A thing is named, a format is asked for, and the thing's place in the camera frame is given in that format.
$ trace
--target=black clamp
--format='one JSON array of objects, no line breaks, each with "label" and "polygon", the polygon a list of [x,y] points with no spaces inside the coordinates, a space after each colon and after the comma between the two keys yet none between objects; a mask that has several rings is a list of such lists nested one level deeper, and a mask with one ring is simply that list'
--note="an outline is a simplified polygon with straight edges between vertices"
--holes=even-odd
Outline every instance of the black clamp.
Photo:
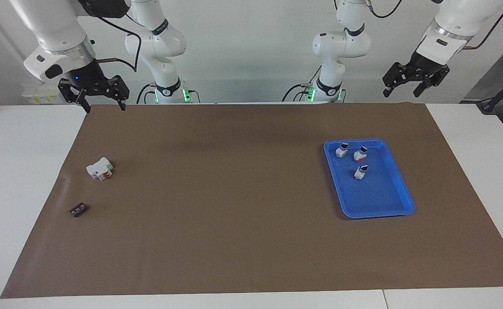
[{"label": "black clamp", "polygon": [[[100,80],[94,85],[86,88],[79,88],[71,84],[69,80],[61,78],[58,87],[67,103],[80,105],[86,113],[91,111],[91,105],[89,105],[85,99],[86,96],[105,96],[107,98],[112,98],[118,102],[122,111],[126,110],[126,104],[124,102],[130,97],[130,90],[121,76],[114,76],[111,79],[104,78],[104,80]],[[71,88],[77,90],[78,94],[74,94]]]},{"label": "black clamp", "polygon": [[335,96],[337,94],[337,92],[341,89],[342,84],[343,84],[343,82],[341,82],[341,84],[339,84],[339,86],[330,87],[330,86],[327,86],[327,85],[323,84],[322,82],[320,82],[320,78],[318,78],[316,80],[316,85],[318,85],[318,88],[320,88],[320,90],[325,92],[326,96],[328,96],[328,97]]},{"label": "black clamp", "polygon": [[175,93],[175,91],[177,91],[180,87],[181,87],[181,78],[177,79],[175,85],[169,86],[167,88],[156,85],[156,89],[165,97],[172,96]]},{"label": "black clamp", "polygon": [[449,67],[447,65],[438,64],[415,51],[408,64],[402,65],[400,62],[395,62],[383,76],[383,83],[386,87],[383,90],[383,95],[388,98],[393,90],[400,85],[408,82],[421,82],[413,91],[413,95],[417,98],[424,90],[439,86],[448,73]]},{"label": "black clamp", "polygon": [[163,33],[163,31],[165,29],[167,29],[167,26],[169,26],[169,22],[167,21],[167,19],[164,19],[163,23],[158,28],[156,28],[152,31],[152,34],[153,35],[160,35],[160,33]]}]

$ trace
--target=small black object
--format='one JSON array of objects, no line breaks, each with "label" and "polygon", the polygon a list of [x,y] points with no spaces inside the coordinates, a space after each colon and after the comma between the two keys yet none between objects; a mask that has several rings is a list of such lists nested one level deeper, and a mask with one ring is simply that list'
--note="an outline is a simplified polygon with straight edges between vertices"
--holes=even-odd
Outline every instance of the small black object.
[{"label": "small black object", "polygon": [[78,0],[78,2],[93,17],[122,18],[130,10],[125,0]]},{"label": "small black object", "polygon": [[318,85],[318,88],[320,90],[325,92],[326,96],[334,96],[335,94],[337,94],[337,92],[341,89],[342,84],[343,84],[343,82],[341,82],[341,84],[339,84],[339,86],[330,87],[330,86],[324,84],[323,82],[321,82],[320,78],[318,78],[316,80],[316,85]]},{"label": "small black object", "polygon": [[443,41],[442,39],[437,39],[436,43],[438,43],[438,44],[440,44],[442,46],[447,46],[448,45],[448,43],[446,41]]},{"label": "small black object", "polygon": [[78,206],[76,206],[70,210],[70,214],[74,218],[77,218],[77,217],[81,216],[82,213],[85,213],[87,211],[87,209],[88,209],[88,207],[84,203],[80,203],[80,204],[78,204]]},{"label": "small black object", "polygon": [[55,78],[63,73],[63,69],[61,69],[61,66],[59,64],[54,64],[49,69],[45,71],[45,76],[48,79]]}]

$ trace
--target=white plastic part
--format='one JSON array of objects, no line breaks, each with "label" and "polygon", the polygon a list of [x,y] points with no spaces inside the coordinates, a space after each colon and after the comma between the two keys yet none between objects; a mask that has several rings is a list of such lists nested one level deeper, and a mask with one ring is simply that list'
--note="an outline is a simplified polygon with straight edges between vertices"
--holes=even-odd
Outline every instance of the white plastic part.
[{"label": "white plastic part", "polygon": [[368,13],[365,0],[341,0],[337,5],[337,21],[351,31],[361,28]]},{"label": "white plastic part", "polygon": [[34,33],[40,47],[65,51],[86,37],[74,8],[67,0],[10,0],[24,24]]},{"label": "white plastic part", "polygon": [[174,27],[167,28],[154,36],[154,52],[157,57],[175,57],[182,55],[187,50],[187,40],[183,34]]},{"label": "white plastic part", "polygon": [[446,64],[502,3],[503,0],[445,0],[425,31],[417,53]]},{"label": "white plastic part", "polygon": [[502,4],[503,0],[444,0],[435,20],[450,33],[473,36]]},{"label": "white plastic part", "polygon": [[363,31],[357,36],[346,35],[346,48],[343,57],[358,58],[363,57],[371,47],[371,37],[366,31]]},{"label": "white plastic part", "polygon": [[341,147],[339,147],[339,148],[337,148],[337,150],[335,151],[335,156],[336,156],[337,158],[342,158],[342,157],[344,157],[344,156],[347,154],[347,152],[349,152],[349,150],[348,150],[348,149],[342,149]]},{"label": "white plastic part", "polygon": [[78,2],[78,0],[69,0],[70,5],[74,9],[74,12],[76,16],[89,16],[83,6],[81,6],[81,3]]},{"label": "white plastic part", "polygon": [[364,176],[365,176],[365,172],[367,171],[367,166],[359,166],[357,169],[356,169],[356,172],[355,172],[355,178],[357,180],[361,180]]},{"label": "white plastic part", "polygon": [[365,159],[365,157],[367,157],[367,153],[363,153],[360,150],[358,150],[357,152],[354,153],[354,160],[356,162],[363,161]]},{"label": "white plastic part", "polygon": [[52,55],[39,47],[26,60],[24,67],[37,79],[42,82],[48,82],[55,78],[46,76],[45,72],[53,65],[59,65],[62,73],[66,73],[73,69],[72,61],[67,55]]},{"label": "white plastic part", "polygon": [[166,19],[159,0],[131,0],[131,12],[137,23],[155,30]]},{"label": "white plastic part", "polygon": [[85,169],[93,179],[102,181],[112,177],[113,168],[114,167],[112,166],[112,164],[110,164],[110,161],[108,161],[107,158],[102,157],[101,160],[93,165],[86,167]]},{"label": "white plastic part", "polygon": [[[343,74],[345,74],[345,65],[339,60],[345,54],[345,33],[342,31],[320,33],[316,35],[312,44],[314,54],[322,61],[320,81],[330,87],[339,86],[343,80]],[[325,93],[318,88],[316,82],[314,82],[314,87],[316,88],[314,100],[319,100]]]}]

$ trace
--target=black band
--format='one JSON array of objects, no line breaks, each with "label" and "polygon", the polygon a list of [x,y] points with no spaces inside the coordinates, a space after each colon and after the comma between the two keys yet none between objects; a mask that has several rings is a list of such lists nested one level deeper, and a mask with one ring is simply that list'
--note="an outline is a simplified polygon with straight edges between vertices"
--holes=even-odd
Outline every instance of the black band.
[{"label": "black band", "polygon": [[156,86],[156,89],[165,97],[170,97],[172,96],[175,91],[177,91],[177,89],[179,89],[181,87],[181,79],[178,78],[177,79],[177,82],[175,83],[175,85],[173,86],[169,86],[167,88],[164,88],[162,86]]},{"label": "black band", "polygon": [[350,35],[350,36],[358,36],[360,35],[360,33],[362,33],[363,31],[365,30],[365,23],[362,24],[361,28],[356,30],[356,31],[351,31],[349,28],[345,28],[345,31],[347,31],[347,33]]},{"label": "black band", "polygon": [[93,86],[96,82],[105,81],[105,74],[96,59],[82,68],[71,70],[65,74],[70,84],[78,88]]},{"label": "black band", "polygon": [[158,28],[156,28],[155,30],[152,31],[152,34],[159,35],[160,33],[163,33],[163,30],[165,30],[168,25],[169,25],[169,22],[167,21],[167,19],[164,19],[163,23]]},{"label": "black band", "polygon": [[341,89],[341,85],[342,84],[343,84],[343,82],[341,82],[341,84],[339,84],[339,86],[330,87],[330,86],[327,86],[325,84],[322,84],[322,82],[320,82],[320,78],[318,78],[316,80],[316,85],[318,85],[318,88],[320,88],[320,90],[322,90],[323,92],[325,92],[326,96],[328,96],[328,97],[331,97],[331,96],[334,96],[335,94],[337,94],[337,92],[339,91],[339,89]]}]

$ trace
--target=green led light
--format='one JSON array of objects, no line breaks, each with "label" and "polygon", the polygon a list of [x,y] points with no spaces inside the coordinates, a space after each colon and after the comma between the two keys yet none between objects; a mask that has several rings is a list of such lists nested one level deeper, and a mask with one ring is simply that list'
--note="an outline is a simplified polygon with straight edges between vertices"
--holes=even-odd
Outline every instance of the green led light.
[{"label": "green led light", "polygon": [[185,102],[190,102],[192,100],[192,97],[190,96],[188,90],[183,89],[183,96]]},{"label": "green led light", "polygon": [[312,90],[310,90],[308,92],[308,96],[307,96],[308,102],[313,102],[314,101],[314,95],[315,94],[316,94],[316,89],[312,88]]}]

